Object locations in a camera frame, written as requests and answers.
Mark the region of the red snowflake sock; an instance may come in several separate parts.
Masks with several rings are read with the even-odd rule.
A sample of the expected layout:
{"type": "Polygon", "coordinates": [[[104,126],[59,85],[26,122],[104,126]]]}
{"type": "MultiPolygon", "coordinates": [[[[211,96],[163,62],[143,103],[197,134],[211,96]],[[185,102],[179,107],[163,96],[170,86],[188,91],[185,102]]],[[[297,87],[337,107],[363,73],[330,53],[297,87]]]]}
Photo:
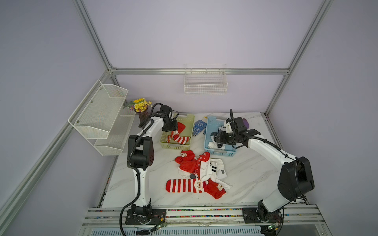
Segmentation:
{"type": "Polygon", "coordinates": [[[180,122],[177,122],[177,126],[177,134],[181,134],[186,128],[186,126],[180,122]]]}

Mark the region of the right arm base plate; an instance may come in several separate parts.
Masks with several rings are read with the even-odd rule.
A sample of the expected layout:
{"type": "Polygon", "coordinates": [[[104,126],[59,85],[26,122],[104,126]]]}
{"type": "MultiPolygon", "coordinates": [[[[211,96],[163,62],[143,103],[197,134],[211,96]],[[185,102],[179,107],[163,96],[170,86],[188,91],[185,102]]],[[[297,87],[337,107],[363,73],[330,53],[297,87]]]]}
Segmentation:
{"type": "Polygon", "coordinates": [[[242,208],[242,216],[246,224],[258,223],[282,223],[282,215],[278,210],[268,212],[258,207],[244,207],[242,208]]]}

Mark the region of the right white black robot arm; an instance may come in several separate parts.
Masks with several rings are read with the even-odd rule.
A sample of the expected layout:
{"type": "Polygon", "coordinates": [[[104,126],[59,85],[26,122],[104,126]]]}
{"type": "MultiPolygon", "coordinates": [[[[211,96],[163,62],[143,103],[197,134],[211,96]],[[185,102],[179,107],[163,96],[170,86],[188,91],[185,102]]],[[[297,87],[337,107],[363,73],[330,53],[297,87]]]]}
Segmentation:
{"type": "Polygon", "coordinates": [[[258,152],[280,171],[277,187],[266,198],[258,202],[251,215],[253,222],[267,223],[275,219],[284,206],[315,188],[311,163],[306,157],[296,157],[267,140],[256,129],[248,129],[243,118],[234,117],[224,122],[225,130],[215,136],[217,143],[238,149],[246,147],[258,152]]]}

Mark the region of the plain white sock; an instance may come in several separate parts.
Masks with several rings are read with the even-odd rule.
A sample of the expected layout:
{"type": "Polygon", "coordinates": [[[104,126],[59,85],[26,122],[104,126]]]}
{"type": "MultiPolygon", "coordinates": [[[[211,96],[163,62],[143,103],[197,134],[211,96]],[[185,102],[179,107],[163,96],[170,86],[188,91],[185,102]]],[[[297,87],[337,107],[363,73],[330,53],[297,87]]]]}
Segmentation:
{"type": "Polygon", "coordinates": [[[209,142],[209,144],[208,144],[208,148],[210,148],[210,149],[217,149],[217,148],[218,148],[218,145],[217,145],[217,143],[209,142]]]}

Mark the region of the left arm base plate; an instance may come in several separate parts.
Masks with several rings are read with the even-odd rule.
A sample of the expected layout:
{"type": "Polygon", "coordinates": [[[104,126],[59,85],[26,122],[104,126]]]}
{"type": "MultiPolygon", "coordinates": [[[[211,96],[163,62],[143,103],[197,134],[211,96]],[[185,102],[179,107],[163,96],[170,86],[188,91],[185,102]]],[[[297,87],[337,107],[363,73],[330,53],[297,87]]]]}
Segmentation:
{"type": "Polygon", "coordinates": [[[137,213],[134,210],[129,209],[126,219],[124,220],[125,225],[157,225],[161,223],[161,219],[166,218],[166,209],[163,208],[153,208],[148,213],[137,213]]]}

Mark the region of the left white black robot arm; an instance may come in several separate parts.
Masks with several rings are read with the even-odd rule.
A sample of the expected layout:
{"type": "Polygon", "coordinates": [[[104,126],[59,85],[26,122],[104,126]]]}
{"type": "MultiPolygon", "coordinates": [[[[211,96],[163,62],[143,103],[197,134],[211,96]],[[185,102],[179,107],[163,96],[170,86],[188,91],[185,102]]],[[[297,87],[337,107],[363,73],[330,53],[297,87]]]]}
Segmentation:
{"type": "Polygon", "coordinates": [[[178,129],[178,111],[162,103],[152,106],[151,114],[140,122],[141,131],[128,138],[127,167],[132,169],[135,180],[135,198],[126,204],[120,212],[119,228],[122,236],[126,235],[124,225],[140,223],[153,225],[151,229],[140,231],[139,235],[150,235],[166,226],[166,209],[153,209],[149,195],[148,168],[154,162],[153,138],[161,130],[164,132],[178,129]]]}

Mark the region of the white grey sport sock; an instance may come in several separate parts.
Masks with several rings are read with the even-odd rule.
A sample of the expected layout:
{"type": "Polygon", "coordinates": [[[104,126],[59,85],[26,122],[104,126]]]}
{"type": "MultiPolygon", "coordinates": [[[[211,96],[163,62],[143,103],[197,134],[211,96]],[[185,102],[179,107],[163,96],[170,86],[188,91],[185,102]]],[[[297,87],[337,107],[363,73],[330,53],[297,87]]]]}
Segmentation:
{"type": "Polygon", "coordinates": [[[211,149],[225,150],[227,141],[227,131],[224,126],[220,126],[216,132],[210,134],[212,142],[208,145],[211,149]]]}

